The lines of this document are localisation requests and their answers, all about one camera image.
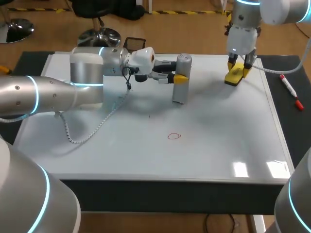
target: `black mat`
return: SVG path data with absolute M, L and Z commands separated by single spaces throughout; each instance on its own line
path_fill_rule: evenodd
M 24 52 L 14 75 L 40 75 L 49 54 Z M 288 70 L 298 56 L 259 56 L 269 69 Z M 294 166 L 311 147 L 311 86 L 304 69 L 286 75 L 305 106 L 300 112 L 278 75 L 266 73 Z M 0 134 L 13 144 L 19 123 L 0 124 Z M 63 181 L 77 195 L 84 211 L 191 212 L 273 214 L 281 185 L 195 182 Z

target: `whiteboard surface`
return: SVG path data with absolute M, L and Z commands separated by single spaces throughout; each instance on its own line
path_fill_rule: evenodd
M 172 103 L 173 85 L 133 78 L 123 107 L 86 144 L 71 144 L 61 119 L 43 113 L 23 122 L 15 146 L 59 179 L 285 183 L 294 168 L 264 72 L 232 87 L 226 55 L 192 57 L 187 104 Z M 69 79 L 68 54 L 48 62 L 42 75 Z M 65 113 L 71 137 L 87 137 L 125 92 L 123 77 L 105 77 L 101 109 Z

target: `blue light ring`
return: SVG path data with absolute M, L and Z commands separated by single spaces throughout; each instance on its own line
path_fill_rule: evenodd
M 98 55 L 101 55 L 101 54 L 102 54 L 103 49 L 104 49 L 104 47 L 101 47 L 101 49 L 100 49 L 99 52 L 98 52 Z
M 38 89 L 38 85 L 35 82 L 35 80 L 33 79 L 33 77 L 26 75 L 26 77 L 30 78 L 30 80 L 33 82 L 34 86 L 35 86 L 35 106 L 34 109 L 32 110 L 32 112 L 30 114 L 33 114 L 39 105 L 39 89 Z
M 311 0 L 308 0 L 308 8 L 307 8 L 306 14 L 305 14 L 305 16 L 303 16 L 303 18 L 302 18 L 300 21 L 298 21 L 297 23 L 302 22 L 302 21 L 307 17 L 307 15 L 310 13 L 310 5 L 311 5 Z
M 251 2 L 251 1 L 244 1 L 244 0 L 237 0 L 240 3 L 246 4 L 246 5 L 253 5 L 253 6 L 259 6 L 259 2 Z
M 34 230 L 36 229 L 36 227 L 38 226 L 38 224 L 41 221 L 41 219 L 43 217 L 43 214 L 44 214 L 44 212 L 45 212 L 45 210 L 47 208 L 49 197 L 50 197 L 50 180 L 49 180 L 49 176 L 48 176 L 47 172 L 40 165 L 38 165 L 38 166 L 42 169 L 43 174 L 45 176 L 46 193 L 45 193 L 45 198 L 44 198 L 44 202 L 43 202 L 42 208 L 40 210 L 40 213 L 39 213 L 37 219 L 35 220 L 35 222 L 33 223 L 32 227 L 29 229 L 29 231 L 27 233 L 33 233 Z
M 293 212 L 294 214 L 296 215 L 297 219 L 299 220 L 299 222 L 306 228 L 306 230 L 308 232 L 311 233 L 311 229 L 306 225 L 306 223 L 302 220 L 302 218 L 299 216 L 297 210 L 295 209 L 294 207 L 294 204 L 293 204 L 293 201 L 292 201 L 292 196 L 291 196 L 291 179 L 290 179 L 290 182 L 288 184 L 288 197 L 289 197 L 289 200 L 290 200 L 290 203 L 291 203 L 291 206 L 292 206 L 292 209 L 293 209 Z
M 103 83 L 73 83 L 75 86 L 103 86 Z

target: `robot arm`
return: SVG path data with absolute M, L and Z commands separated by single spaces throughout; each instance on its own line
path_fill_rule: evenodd
M 104 76 L 125 77 L 130 73 L 138 77 L 138 82 L 144 82 L 149 77 L 163 84 L 187 84 L 191 61 L 189 55 L 181 54 L 177 62 L 169 62 L 170 70 L 162 70 L 168 65 L 165 62 L 163 66 L 163 62 L 155 60 L 151 47 L 132 54 L 124 48 L 77 47 L 70 55 L 70 82 L 36 76 L 0 77 L 0 116 L 31 116 L 66 111 L 82 104 L 102 103 Z M 186 90 L 181 85 L 175 89 L 173 100 L 184 103 L 188 86 Z
M 311 22 L 310 4 L 310 0 L 236 0 L 227 41 L 228 69 L 234 67 L 238 56 L 244 55 L 244 78 L 252 68 L 261 18 L 272 25 Z

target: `red marker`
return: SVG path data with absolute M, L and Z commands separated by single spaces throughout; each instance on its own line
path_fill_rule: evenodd
M 292 85 L 287 81 L 287 79 L 285 78 L 285 76 L 283 74 L 280 75 L 280 79 L 282 80 L 282 82 L 285 84 L 286 88 L 290 91 L 291 95 L 294 96 L 294 98 L 296 99 L 296 107 L 302 111 L 304 110 L 304 106 L 302 105 L 302 103 L 298 100 L 298 96 L 297 93 L 295 92 L 295 90 L 293 89 Z

